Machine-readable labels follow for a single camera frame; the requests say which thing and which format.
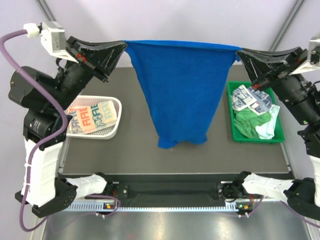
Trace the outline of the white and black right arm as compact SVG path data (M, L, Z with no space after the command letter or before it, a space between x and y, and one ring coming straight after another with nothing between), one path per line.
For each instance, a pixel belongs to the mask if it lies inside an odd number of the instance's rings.
M304 130L306 153L312 162L314 178L283 180L242 171L229 186L232 199L249 194L261 195L286 203L295 213L320 219L320 91L303 77L304 72L320 68L320 48L295 47L283 51L239 50L254 90L271 88Z

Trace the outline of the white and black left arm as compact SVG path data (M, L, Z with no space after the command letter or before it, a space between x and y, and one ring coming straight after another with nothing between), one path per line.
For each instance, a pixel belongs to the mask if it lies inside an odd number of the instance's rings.
M105 174L60 178L57 165L72 123L73 114L67 109L93 78L108 80L126 48L123 41L92 43L70 37L65 47L68 60L55 77L16 66L8 96L28 111L23 121L24 184L15 198L30 204L37 217L65 210L79 198L115 197L115 185Z

